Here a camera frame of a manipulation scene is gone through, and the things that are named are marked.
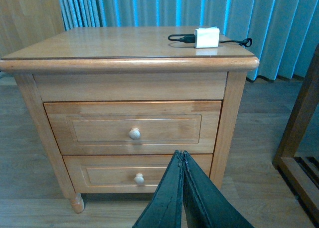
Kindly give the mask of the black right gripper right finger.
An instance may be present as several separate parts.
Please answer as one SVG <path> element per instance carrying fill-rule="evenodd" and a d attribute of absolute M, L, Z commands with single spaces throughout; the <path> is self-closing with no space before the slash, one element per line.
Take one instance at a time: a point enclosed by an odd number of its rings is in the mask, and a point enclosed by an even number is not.
<path fill-rule="evenodd" d="M 252 227 L 186 151 L 183 161 L 183 205 L 189 228 Z"/>

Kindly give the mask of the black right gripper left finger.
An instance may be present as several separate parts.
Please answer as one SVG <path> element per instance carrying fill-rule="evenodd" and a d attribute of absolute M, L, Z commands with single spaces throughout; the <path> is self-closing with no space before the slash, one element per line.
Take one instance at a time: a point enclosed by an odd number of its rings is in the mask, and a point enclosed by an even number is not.
<path fill-rule="evenodd" d="M 152 200 L 133 227 L 181 227 L 183 179 L 183 152 L 175 151 Z"/>

